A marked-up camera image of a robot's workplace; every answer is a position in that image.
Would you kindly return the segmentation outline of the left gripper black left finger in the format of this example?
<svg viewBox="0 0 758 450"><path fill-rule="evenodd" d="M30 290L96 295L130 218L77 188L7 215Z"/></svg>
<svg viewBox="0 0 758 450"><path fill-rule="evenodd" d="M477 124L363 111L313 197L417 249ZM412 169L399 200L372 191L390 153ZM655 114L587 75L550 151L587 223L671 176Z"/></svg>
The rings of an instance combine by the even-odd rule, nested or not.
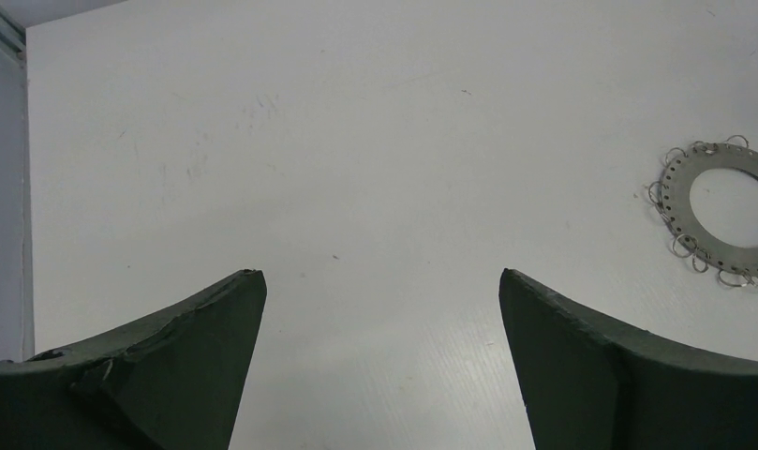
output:
<svg viewBox="0 0 758 450"><path fill-rule="evenodd" d="M267 297L240 270L99 335L0 361L0 449L225 449Z"/></svg>

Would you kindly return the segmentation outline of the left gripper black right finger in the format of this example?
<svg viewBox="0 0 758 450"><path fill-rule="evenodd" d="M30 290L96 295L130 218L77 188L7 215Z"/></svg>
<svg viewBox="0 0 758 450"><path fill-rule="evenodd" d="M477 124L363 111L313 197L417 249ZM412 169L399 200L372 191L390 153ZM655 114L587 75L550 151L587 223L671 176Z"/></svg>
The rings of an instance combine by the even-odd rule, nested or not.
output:
<svg viewBox="0 0 758 450"><path fill-rule="evenodd" d="M758 361L694 348L503 272L505 333L539 449L758 449Z"/></svg>

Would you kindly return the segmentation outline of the round metal keyring disc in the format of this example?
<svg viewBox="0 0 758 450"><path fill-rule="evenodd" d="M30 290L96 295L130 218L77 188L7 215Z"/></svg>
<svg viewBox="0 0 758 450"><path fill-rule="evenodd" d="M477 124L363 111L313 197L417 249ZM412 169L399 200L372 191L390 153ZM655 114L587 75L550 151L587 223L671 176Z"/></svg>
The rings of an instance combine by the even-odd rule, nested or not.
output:
<svg viewBox="0 0 758 450"><path fill-rule="evenodd" d="M701 224L691 206L693 183L711 170L731 170L758 182L758 152L740 134L721 142L673 147L663 156L659 177L646 186L648 201L671 234L669 251L688 260L693 272L714 269L721 286L758 291L758 247L721 240Z"/></svg>

